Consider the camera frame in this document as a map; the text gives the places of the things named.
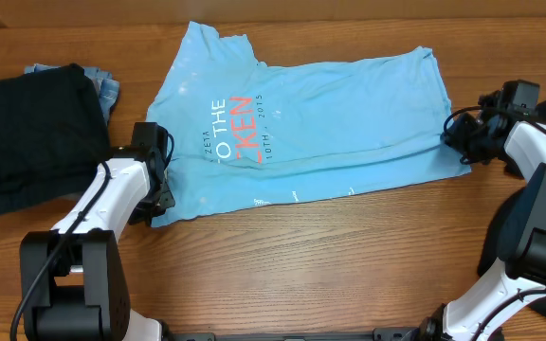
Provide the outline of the light blue printed t-shirt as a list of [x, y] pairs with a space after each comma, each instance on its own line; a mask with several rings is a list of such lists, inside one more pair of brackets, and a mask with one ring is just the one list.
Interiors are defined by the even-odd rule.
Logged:
[[190, 23], [147, 118], [173, 137], [161, 227], [468, 174], [441, 140], [451, 102], [430, 48], [270, 66], [245, 35]]

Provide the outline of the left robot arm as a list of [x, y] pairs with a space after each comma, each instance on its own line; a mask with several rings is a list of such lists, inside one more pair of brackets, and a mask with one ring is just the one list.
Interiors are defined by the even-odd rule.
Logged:
[[149, 224], [174, 206], [167, 183], [173, 148], [165, 128], [136, 123], [130, 144], [99, 164], [73, 209], [50, 230], [26, 234], [10, 339], [172, 339], [165, 322], [132, 309], [118, 240], [126, 225]]

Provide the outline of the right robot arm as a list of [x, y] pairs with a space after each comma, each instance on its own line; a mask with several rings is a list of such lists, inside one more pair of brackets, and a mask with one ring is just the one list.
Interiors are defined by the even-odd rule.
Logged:
[[442, 138], [466, 165], [504, 162], [523, 188], [497, 210], [488, 226], [478, 281], [440, 306], [418, 328], [376, 331], [382, 340], [501, 340], [502, 325], [525, 307], [546, 317], [546, 100], [536, 83], [506, 82], [472, 108], [446, 120]]

